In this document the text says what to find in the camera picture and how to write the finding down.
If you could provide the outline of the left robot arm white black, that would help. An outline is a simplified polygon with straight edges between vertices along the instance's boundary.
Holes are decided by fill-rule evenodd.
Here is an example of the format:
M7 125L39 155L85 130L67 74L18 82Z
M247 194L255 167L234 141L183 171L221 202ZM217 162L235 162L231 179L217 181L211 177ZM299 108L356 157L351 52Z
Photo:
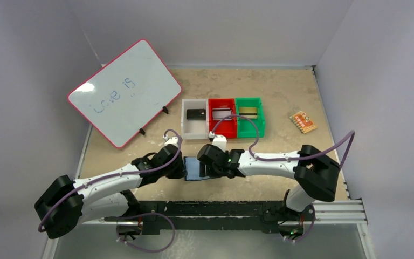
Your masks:
M112 172L88 179L57 177L34 204L40 218L38 231L50 239L73 230L81 221L91 220L92 204L106 197L117 204L115 194L156 183L159 178L184 177L181 148L167 144L151 159L142 157Z

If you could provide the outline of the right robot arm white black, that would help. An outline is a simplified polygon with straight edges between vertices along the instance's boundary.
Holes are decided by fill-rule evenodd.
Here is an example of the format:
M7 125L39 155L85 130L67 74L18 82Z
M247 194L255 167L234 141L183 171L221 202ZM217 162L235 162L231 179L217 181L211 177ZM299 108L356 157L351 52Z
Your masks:
M223 150L207 144L197 160L220 177L255 175L279 176L295 180L281 205L282 215L293 220L314 201L333 202L336 196L340 164L311 145L289 153L251 153L244 149Z

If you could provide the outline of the blue leather card holder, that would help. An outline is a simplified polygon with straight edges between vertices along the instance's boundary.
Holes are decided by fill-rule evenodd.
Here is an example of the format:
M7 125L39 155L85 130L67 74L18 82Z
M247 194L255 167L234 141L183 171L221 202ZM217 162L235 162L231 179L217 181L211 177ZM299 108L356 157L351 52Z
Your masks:
M206 165L198 161L196 157L185 156L184 165L187 173L185 181L202 181L211 178L206 174Z

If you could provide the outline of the red plastic bin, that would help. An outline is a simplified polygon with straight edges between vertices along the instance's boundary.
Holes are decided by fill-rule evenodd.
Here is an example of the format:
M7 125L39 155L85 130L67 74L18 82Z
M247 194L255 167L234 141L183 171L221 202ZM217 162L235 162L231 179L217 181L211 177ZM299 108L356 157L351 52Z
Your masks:
M208 114L209 114L209 131L217 125L219 121L212 120L213 108L229 108L232 114L236 114L236 104L233 98L217 98L208 99ZM235 117L225 119L215 130L216 134L221 134L228 139L235 139L237 137L237 119Z

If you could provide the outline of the white plastic bin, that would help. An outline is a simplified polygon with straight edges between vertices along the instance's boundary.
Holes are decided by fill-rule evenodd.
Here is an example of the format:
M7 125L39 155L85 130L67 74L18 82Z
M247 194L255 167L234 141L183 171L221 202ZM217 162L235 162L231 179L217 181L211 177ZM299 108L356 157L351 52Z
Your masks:
M186 120L186 110L192 108L206 109L206 120ZM209 114L207 99L182 99L181 129L184 140L207 139L209 135Z

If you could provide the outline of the green plastic bin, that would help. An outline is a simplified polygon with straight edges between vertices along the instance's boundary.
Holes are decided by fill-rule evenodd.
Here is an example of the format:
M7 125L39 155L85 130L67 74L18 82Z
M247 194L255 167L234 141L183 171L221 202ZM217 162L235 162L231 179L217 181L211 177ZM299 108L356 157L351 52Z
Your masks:
M260 98L236 98L236 113L239 114L240 106L256 107L258 109L258 118L250 119L257 127L259 137L263 138L266 132L266 119L263 111L263 105ZM237 138L255 138L257 136L254 126L243 118L237 119Z

